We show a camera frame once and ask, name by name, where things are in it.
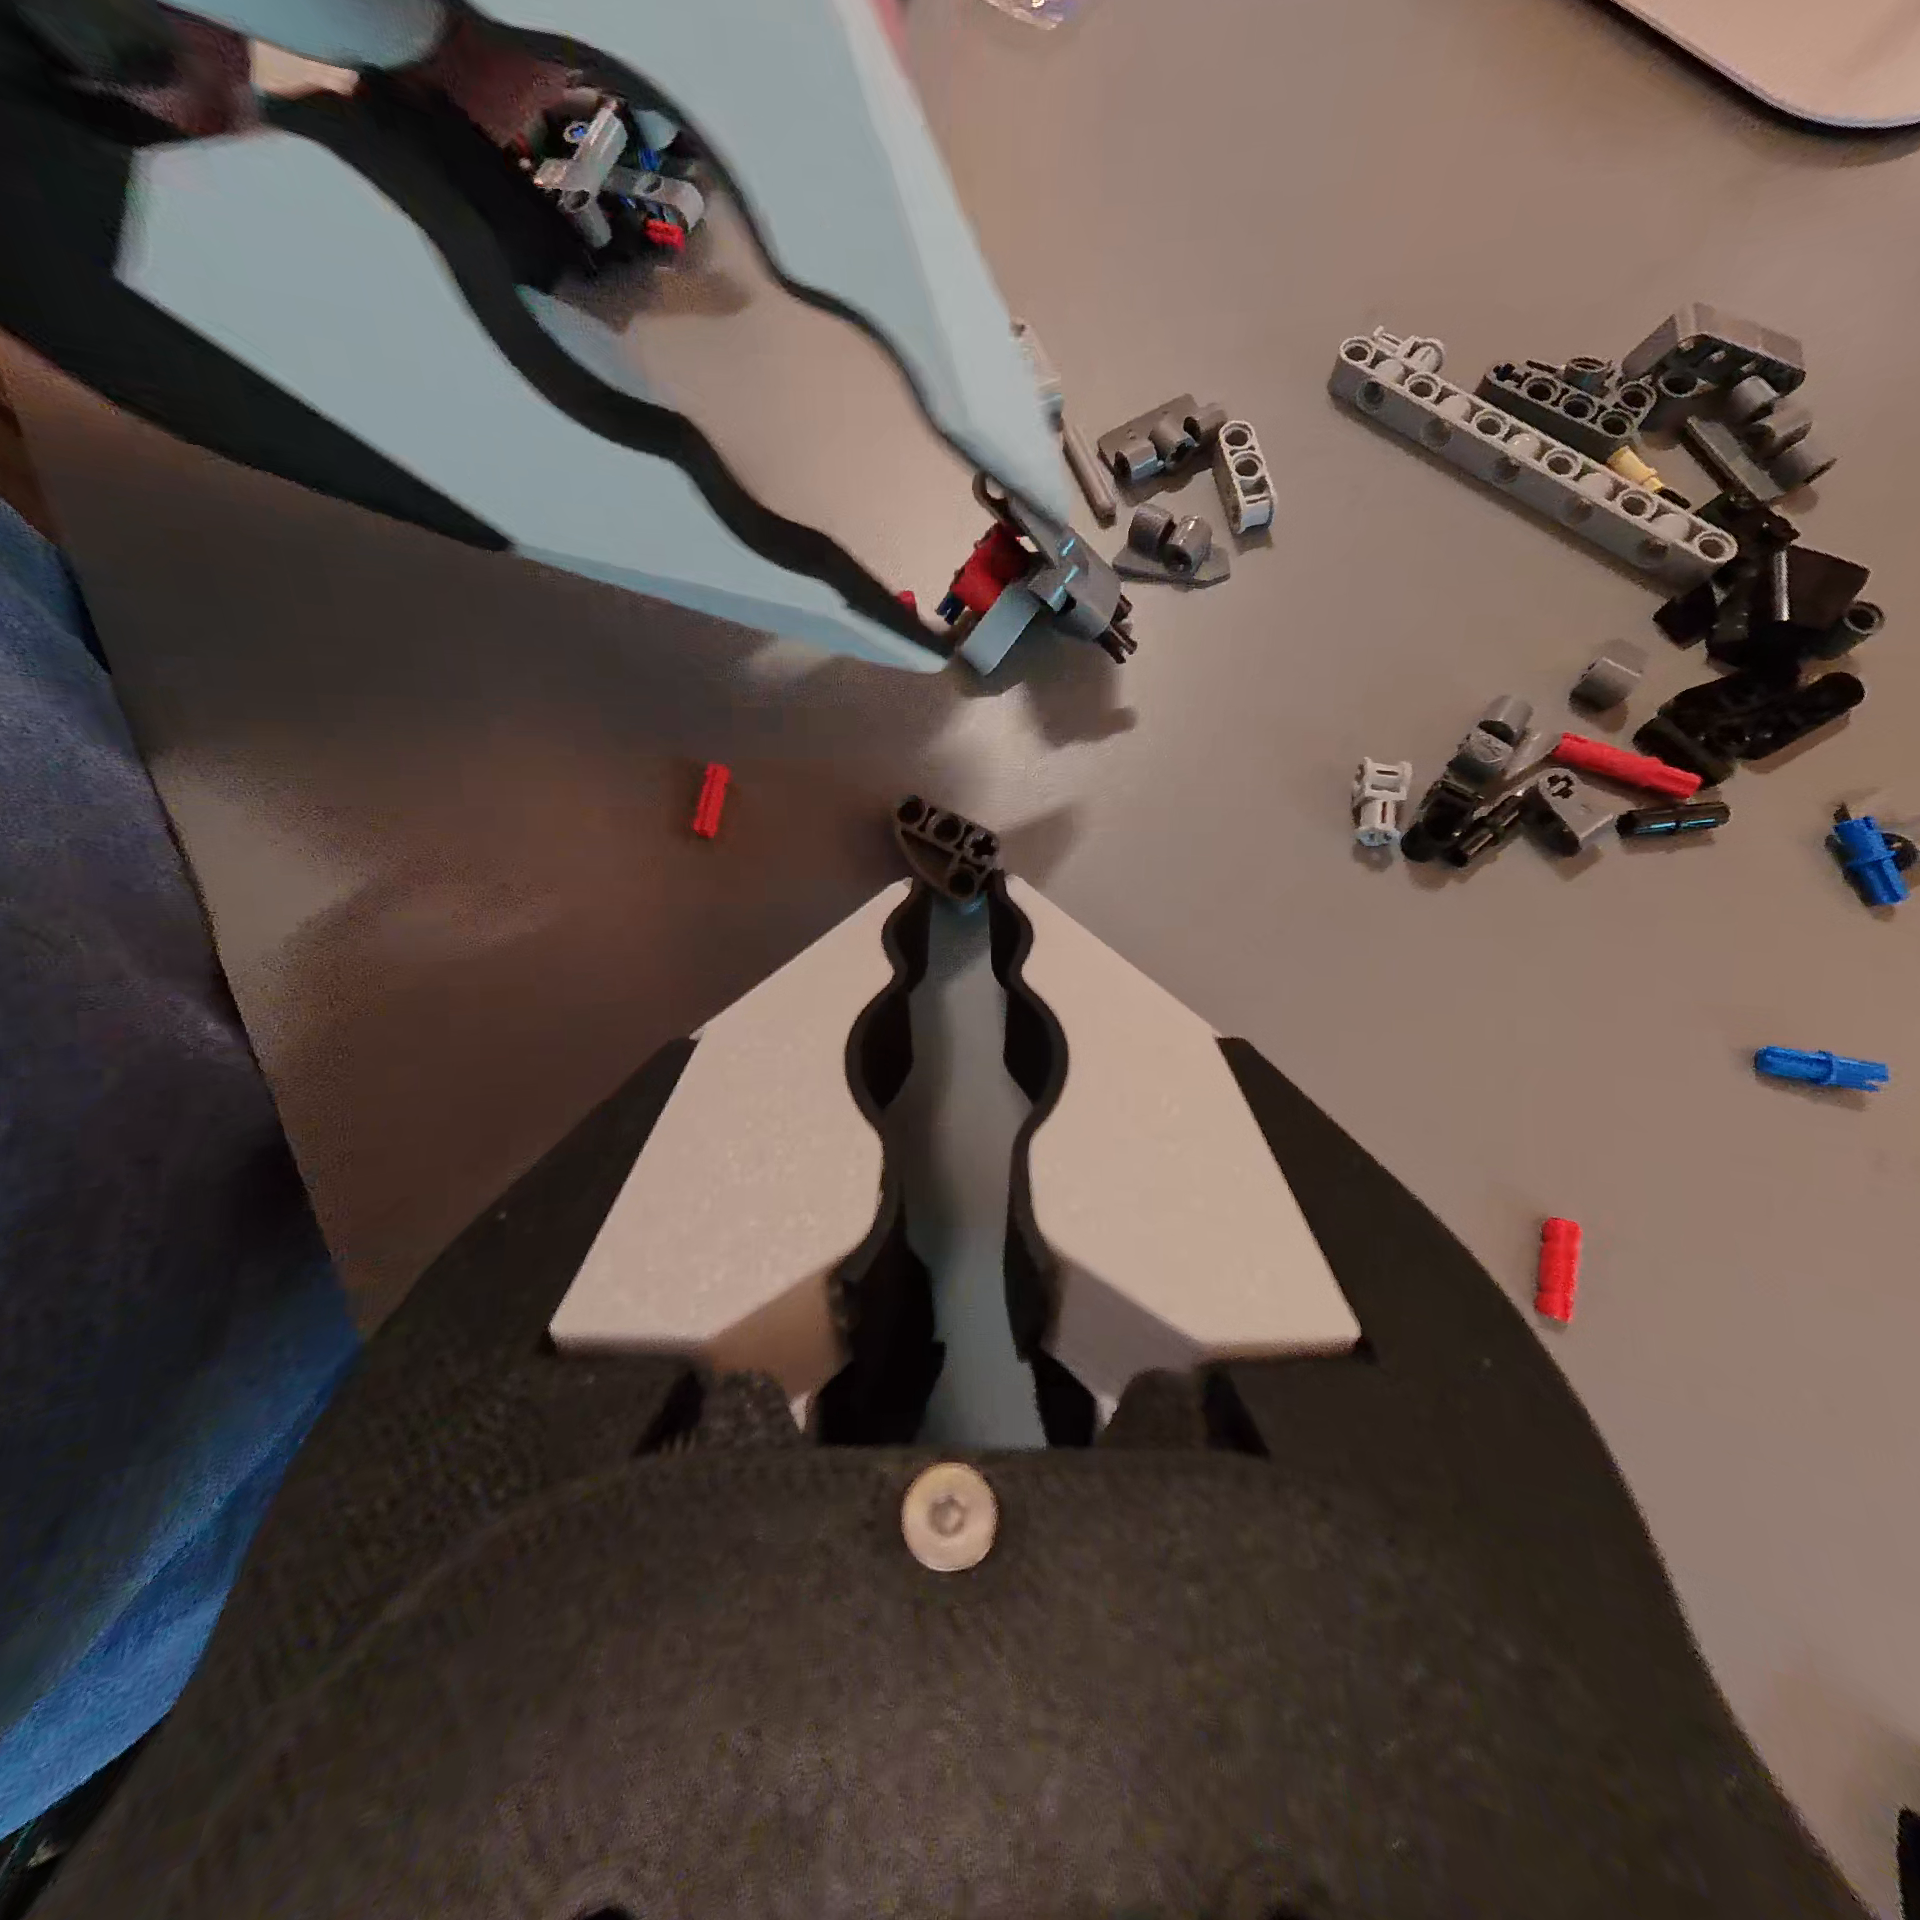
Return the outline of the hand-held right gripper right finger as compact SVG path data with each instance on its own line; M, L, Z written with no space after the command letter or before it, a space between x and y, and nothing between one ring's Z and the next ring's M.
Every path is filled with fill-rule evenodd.
M1013 875L995 978L1027 1099L1006 1314L1045 1437L1096 1439L1141 1376L1350 1354L1360 1320L1213 1027Z

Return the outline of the dark grey lego connector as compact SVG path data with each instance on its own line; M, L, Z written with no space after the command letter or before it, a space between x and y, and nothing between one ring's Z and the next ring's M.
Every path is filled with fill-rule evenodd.
M1123 490L1145 490L1162 478L1210 462L1228 410L1184 392L1102 434L1096 455Z

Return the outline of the black lego subassembly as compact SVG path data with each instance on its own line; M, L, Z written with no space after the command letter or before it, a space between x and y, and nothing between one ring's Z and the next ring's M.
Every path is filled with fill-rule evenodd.
M1468 872L1502 851L1522 830L1526 797L1549 771L1549 746L1534 726L1530 700L1488 701L1408 815L1402 856Z

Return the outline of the person's blue sweater torso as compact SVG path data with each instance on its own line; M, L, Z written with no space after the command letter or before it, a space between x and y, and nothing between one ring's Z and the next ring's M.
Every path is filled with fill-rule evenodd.
M357 1346L81 589L4 507L4 1839L176 1704Z

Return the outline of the light grey holed lego connector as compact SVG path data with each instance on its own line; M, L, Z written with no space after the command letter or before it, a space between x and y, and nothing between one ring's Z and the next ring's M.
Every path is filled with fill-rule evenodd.
M1213 434L1211 468L1222 517L1236 540L1274 527L1278 496L1250 422L1228 419Z

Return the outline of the black lego panel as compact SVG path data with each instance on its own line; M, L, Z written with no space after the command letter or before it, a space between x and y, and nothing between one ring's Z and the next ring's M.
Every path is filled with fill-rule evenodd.
M1868 566L1809 547L1774 507L1720 494L1704 517L1734 540L1734 556L1656 610L1652 623L1673 644L1700 642L1734 672L1786 675L1838 660L1883 631L1885 614L1866 594Z

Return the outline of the grey beam lego subassembly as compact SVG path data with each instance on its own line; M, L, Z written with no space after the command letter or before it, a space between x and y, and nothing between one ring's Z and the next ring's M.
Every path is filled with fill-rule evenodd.
M1678 589L1788 540L1780 507L1835 466L1805 383L1795 335L1704 302L1621 356L1506 359L1472 380L1435 339L1373 326L1328 380L1356 416Z

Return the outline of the dark grey rounded lego piece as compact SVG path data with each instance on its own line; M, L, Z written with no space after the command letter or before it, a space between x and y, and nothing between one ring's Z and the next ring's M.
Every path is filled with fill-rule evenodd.
M1233 576L1233 550L1217 541L1208 517L1145 500L1133 509L1110 570L1137 582L1210 587Z

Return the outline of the white book stand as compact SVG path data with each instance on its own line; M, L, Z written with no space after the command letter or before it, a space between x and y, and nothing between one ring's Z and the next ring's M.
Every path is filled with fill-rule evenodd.
M1917 126L1915 2L1618 2L1638 26L1818 127Z

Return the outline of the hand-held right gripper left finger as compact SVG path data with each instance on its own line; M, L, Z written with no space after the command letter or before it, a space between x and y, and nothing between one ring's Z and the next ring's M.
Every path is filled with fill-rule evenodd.
M914 1062L922 890L896 880L713 1015L547 1332L777 1382L796 1423L914 1283L883 1124Z

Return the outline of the red lego axle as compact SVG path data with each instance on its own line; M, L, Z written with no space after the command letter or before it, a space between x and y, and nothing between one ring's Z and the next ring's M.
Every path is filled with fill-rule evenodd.
M1704 787L1700 772L1686 765L1581 733L1562 733L1549 748L1549 763L1665 799L1686 803Z

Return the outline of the dark grey curved lego beam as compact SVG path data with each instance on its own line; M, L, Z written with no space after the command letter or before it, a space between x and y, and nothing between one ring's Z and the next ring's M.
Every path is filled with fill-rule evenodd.
M960 909L981 906L1001 868L996 830L918 796L896 804L894 838L914 883Z

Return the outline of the partly built lego car model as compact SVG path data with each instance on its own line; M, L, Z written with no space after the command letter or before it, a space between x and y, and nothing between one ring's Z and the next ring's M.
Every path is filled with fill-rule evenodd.
M594 263L681 259L704 227L704 181L684 127L611 91L564 91L522 127L516 154Z

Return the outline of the dark grey cross-hole lego piece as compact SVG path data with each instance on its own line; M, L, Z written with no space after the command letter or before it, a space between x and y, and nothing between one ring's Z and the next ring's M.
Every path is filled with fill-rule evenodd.
M1584 856L1617 827L1621 806L1584 784L1571 768L1549 763L1522 788L1525 831L1549 856Z

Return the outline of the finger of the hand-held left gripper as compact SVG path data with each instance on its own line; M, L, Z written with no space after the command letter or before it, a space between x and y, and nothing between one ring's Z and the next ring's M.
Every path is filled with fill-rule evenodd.
M916 614L762 507L621 335L516 286L490 224L352 106L132 157L117 277L525 560L939 675Z
M482 2L707 147L796 298L864 326L974 468L1054 520L1069 490L1013 317L875 4Z

